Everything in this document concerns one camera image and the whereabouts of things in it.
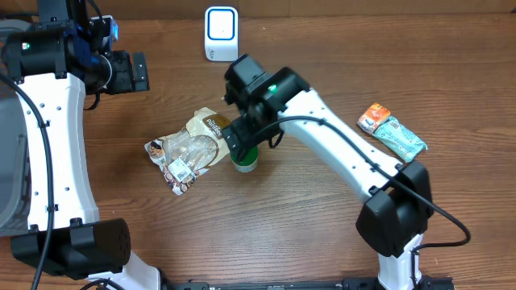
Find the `green lid jar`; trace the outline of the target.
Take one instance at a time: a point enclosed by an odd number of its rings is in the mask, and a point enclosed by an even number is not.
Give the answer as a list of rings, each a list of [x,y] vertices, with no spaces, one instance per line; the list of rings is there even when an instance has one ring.
[[[237,160],[236,154],[231,154],[231,161],[235,167],[235,170],[242,173],[248,173],[253,171],[258,164],[258,147],[253,147],[241,161]]]

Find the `beige brown snack bag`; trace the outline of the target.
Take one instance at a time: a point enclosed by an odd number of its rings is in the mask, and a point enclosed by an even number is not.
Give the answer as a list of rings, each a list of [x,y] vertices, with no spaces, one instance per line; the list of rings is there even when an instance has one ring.
[[[230,124],[225,116],[204,107],[177,133],[144,145],[174,194],[188,191],[198,177],[229,154],[222,130]]]

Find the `orange small packet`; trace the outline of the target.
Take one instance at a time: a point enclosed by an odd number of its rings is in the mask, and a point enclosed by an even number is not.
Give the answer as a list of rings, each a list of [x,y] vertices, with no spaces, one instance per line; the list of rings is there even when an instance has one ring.
[[[370,105],[359,117],[357,125],[366,133],[372,134],[380,125],[386,122],[391,112],[379,103]]]

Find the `mint green wipes pack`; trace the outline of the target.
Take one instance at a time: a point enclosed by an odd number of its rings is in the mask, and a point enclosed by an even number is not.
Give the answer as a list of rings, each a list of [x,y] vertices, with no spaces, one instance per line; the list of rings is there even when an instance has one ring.
[[[412,162],[427,144],[415,133],[402,125],[394,116],[379,125],[372,135],[396,153],[404,162]]]

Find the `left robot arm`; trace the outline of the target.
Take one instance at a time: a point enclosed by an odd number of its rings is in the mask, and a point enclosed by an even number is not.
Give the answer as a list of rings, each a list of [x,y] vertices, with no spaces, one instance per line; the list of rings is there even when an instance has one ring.
[[[23,108],[31,173],[28,231],[14,236],[12,255],[43,274],[84,280],[86,288],[167,286],[160,269],[132,249],[127,223],[102,221],[89,183],[83,114],[89,95],[150,88],[145,56],[114,50],[115,20],[89,17],[94,2],[39,0],[26,31],[9,35],[2,81]]]

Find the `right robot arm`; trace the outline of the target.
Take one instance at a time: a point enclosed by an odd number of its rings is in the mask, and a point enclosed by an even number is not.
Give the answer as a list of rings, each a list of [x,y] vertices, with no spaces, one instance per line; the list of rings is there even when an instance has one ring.
[[[430,178],[418,161],[402,164],[364,140],[337,117],[318,92],[291,68],[271,75],[249,55],[225,73],[224,100],[240,116],[223,138],[243,161],[258,144],[276,147],[291,135],[312,150],[362,203],[356,228],[378,254],[383,289],[419,289],[422,274],[411,250],[420,245],[434,213]]]

